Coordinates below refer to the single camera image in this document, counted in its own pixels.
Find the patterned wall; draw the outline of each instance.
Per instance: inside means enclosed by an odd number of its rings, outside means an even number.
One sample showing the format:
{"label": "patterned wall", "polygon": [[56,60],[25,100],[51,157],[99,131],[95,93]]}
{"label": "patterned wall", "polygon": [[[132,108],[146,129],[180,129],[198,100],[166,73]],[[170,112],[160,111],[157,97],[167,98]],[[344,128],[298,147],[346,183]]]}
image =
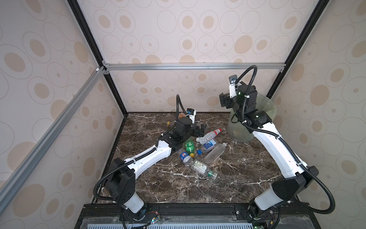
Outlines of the patterned wall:
{"label": "patterned wall", "polygon": [[[283,62],[316,3],[79,0],[104,59],[115,64]],[[228,91],[225,78],[234,71],[244,70],[113,74],[128,111],[171,111],[175,106],[171,96],[177,92],[185,106],[226,111],[218,104],[218,95]],[[267,93],[278,72],[259,72],[255,85],[261,93]]]}
{"label": "patterned wall", "polygon": [[102,78],[2,214],[0,229],[73,229],[121,123]]}
{"label": "patterned wall", "polygon": [[[274,122],[332,191],[336,209],[322,228],[364,228],[366,221],[366,0],[333,1],[273,101]],[[326,209],[313,182],[302,201]]]}
{"label": "patterned wall", "polygon": [[96,63],[62,0],[0,2],[0,186]]}
{"label": "patterned wall", "polygon": [[[95,68],[63,0],[0,1],[0,186]],[[0,228],[74,228],[121,122],[100,79],[2,214]]]}

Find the blue label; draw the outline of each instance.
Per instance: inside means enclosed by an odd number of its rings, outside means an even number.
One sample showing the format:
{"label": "blue label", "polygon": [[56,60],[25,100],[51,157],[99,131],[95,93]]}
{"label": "blue label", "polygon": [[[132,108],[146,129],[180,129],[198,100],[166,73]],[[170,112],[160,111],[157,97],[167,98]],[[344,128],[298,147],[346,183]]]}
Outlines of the blue label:
{"label": "blue label", "polygon": [[188,154],[186,152],[183,152],[180,154],[180,158],[183,160],[185,157],[187,157]]}
{"label": "blue label", "polygon": [[203,144],[203,146],[205,147],[205,149],[208,149],[211,146],[213,146],[214,144],[216,144],[216,142],[214,140],[210,140],[207,143]]}

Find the marble tabletop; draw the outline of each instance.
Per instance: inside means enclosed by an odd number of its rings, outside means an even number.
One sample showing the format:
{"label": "marble tabletop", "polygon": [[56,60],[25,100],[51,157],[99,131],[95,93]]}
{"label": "marble tabletop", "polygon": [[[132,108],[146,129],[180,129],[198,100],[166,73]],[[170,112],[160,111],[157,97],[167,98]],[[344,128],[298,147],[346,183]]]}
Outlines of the marble tabletop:
{"label": "marble tabletop", "polygon": [[[175,113],[130,113],[114,152],[115,158],[128,158],[155,144],[168,129]],[[216,180],[203,177],[185,167],[174,153],[151,166],[136,180],[136,193],[145,203],[247,203],[280,178],[275,161],[255,138],[248,143],[232,140],[226,132],[229,113],[198,113],[196,121],[206,131],[222,129],[215,141],[226,142],[225,152],[211,169]]]}

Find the green plastic bottle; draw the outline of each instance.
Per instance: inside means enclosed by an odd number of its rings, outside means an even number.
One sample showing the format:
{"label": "green plastic bottle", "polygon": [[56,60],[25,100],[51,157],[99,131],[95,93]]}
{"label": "green plastic bottle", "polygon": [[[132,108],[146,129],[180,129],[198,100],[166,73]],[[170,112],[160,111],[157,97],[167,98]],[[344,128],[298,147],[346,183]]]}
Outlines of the green plastic bottle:
{"label": "green plastic bottle", "polygon": [[190,137],[185,143],[184,146],[186,148],[186,152],[191,156],[194,157],[194,144],[193,144],[193,140]]}

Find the trash bin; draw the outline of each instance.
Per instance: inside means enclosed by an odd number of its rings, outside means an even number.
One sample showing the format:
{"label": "trash bin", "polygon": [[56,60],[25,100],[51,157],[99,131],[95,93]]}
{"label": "trash bin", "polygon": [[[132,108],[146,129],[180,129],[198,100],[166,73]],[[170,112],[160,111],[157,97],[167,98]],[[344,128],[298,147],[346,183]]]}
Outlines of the trash bin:
{"label": "trash bin", "polygon": [[[273,120],[276,116],[277,107],[274,105],[274,103],[264,95],[258,94],[257,100],[256,100],[256,108],[258,110],[264,110],[268,116]],[[234,115],[234,111],[231,108],[228,126],[227,126],[227,132],[229,136],[238,142],[248,142],[254,138],[254,135],[249,133],[249,131],[240,123],[232,123],[231,117]],[[236,122],[238,119],[236,117],[233,118],[233,122]]]}

